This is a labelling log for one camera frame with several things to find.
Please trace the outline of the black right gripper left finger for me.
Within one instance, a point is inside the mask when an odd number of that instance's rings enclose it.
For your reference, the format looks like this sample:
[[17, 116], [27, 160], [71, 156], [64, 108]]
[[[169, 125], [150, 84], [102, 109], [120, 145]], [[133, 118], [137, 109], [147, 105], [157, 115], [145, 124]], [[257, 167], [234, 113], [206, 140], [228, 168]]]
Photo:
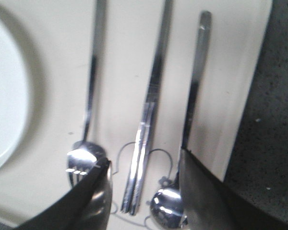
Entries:
[[106, 178], [111, 161], [102, 158], [65, 196], [16, 230], [69, 230], [80, 218], [97, 187]]

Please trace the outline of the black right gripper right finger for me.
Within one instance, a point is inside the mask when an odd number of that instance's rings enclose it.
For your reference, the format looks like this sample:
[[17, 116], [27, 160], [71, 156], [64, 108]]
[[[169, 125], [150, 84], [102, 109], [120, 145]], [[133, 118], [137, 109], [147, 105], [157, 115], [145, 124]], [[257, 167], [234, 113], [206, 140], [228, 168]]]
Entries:
[[181, 150], [179, 183], [191, 230], [288, 230], [288, 224], [234, 193], [190, 151]]

